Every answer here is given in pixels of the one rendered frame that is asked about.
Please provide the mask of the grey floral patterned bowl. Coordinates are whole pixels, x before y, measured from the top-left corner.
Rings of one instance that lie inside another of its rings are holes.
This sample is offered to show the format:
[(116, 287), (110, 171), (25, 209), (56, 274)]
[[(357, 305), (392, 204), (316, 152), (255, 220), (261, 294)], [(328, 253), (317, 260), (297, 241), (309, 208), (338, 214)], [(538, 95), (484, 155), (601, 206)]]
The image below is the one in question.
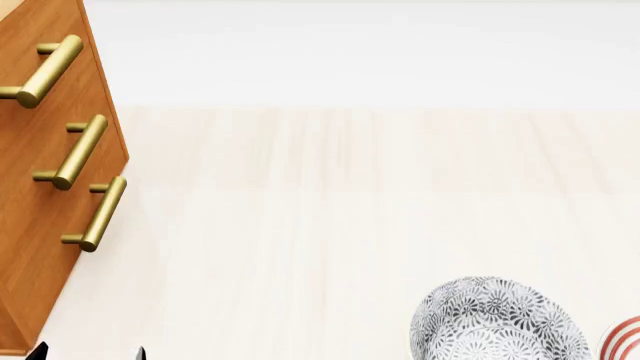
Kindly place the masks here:
[(579, 327), (533, 287), (465, 277), (436, 287), (409, 328), (412, 360), (593, 360)]

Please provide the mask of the wooden drawer cabinet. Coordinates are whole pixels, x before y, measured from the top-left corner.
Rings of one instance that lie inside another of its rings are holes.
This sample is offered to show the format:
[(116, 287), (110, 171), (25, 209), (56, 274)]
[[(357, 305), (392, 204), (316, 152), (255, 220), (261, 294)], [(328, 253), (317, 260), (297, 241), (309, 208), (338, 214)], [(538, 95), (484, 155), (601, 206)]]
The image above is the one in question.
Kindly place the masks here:
[[(83, 50), (41, 103), (0, 99), (0, 356), (35, 346), (79, 257), (63, 234), (84, 233), (102, 200), (92, 184), (121, 176), (129, 160), (86, 0), (0, 0), (0, 86), (22, 86), (47, 59), (39, 43), (79, 36)], [(34, 182), (35, 170), (57, 170), (81, 136), (69, 122), (96, 114), (108, 127), (74, 185), (61, 191)]]

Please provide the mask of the red striped white plate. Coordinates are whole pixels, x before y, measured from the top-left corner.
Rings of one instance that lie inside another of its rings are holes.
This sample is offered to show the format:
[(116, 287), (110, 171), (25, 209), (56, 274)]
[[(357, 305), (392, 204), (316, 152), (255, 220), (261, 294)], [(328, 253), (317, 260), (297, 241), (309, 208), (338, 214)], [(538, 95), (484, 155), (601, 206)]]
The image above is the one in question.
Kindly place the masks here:
[(595, 360), (640, 360), (640, 315), (609, 326), (596, 348)]

